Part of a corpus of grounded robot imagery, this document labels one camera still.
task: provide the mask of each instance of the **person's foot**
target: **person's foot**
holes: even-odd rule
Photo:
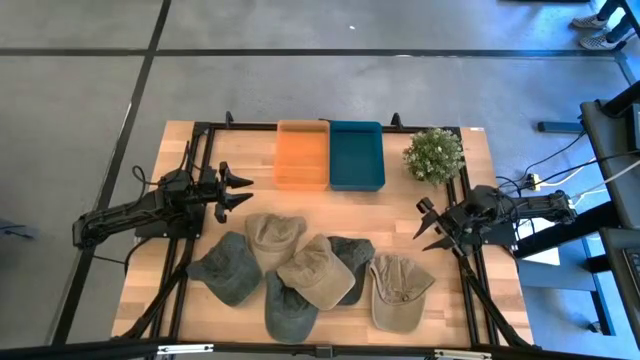
[[[602,30],[607,26],[607,20],[598,20],[598,15],[589,15],[571,20],[571,25],[581,29]]]
[[[580,45],[588,50],[612,50],[619,42],[608,42],[606,34],[580,39]]]

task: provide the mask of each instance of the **blue plastic tray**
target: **blue plastic tray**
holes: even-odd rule
[[[338,191],[384,186],[382,126],[374,121],[331,121],[329,184]]]

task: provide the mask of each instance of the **green plant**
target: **green plant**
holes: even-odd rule
[[[439,128],[411,135],[411,146],[404,149],[409,172],[420,181],[445,183],[464,166],[460,138]]]

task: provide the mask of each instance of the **wooden table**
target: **wooden table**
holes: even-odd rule
[[[167,123],[153,181],[174,169],[190,139],[193,122]],[[486,134],[481,128],[462,128],[462,141],[471,187],[495,186],[495,177]],[[245,216],[255,212],[300,215],[308,230],[299,248],[315,234],[368,238],[377,254],[395,253],[418,262],[436,279],[427,290],[423,319],[411,334],[394,334],[377,329],[371,320],[371,279],[367,275],[363,296],[353,306],[338,306],[321,311],[308,337],[309,344],[389,345],[389,346],[469,346],[459,269],[456,258],[445,250],[420,250],[439,239],[433,227],[417,240],[412,236],[420,225],[421,214],[415,208],[422,197],[431,198],[436,208],[447,206],[445,187],[434,187],[412,179],[404,169],[402,150],[410,143],[409,134],[384,134],[386,185],[375,193],[290,192],[277,190],[272,168],[275,131],[217,130],[211,165],[217,168],[227,161],[232,171],[252,179],[255,184],[235,192],[253,192],[254,197],[229,214],[226,224],[216,222],[212,207],[206,213],[202,236],[196,241],[194,259],[200,259],[227,231],[244,233]],[[458,199],[462,198],[457,186]],[[153,239],[131,259],[112,333],[128,330],[158,291],[167,250],[167,239]],[[491,295],[509,323],[527,341],[532,341],[529,321],[518,281],[516,265],[502,248],[484,246]],[[229,307],[213,295],[202,282],[189,281],[180,324],[179,339],[208,342],[274,343],[264,325],[264,282],[243,304]],[[165,308],[161,335],[168,333],[173,299]],[[487,342],[484,314],[475,301],[480,338]]]

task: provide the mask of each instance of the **power strip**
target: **power strip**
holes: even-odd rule
[[[542,187],[540,186],[540,176],[538,174],[527,174],[527,178],[524,180],[523,188],[532,190],[532,191],[540,191]]]

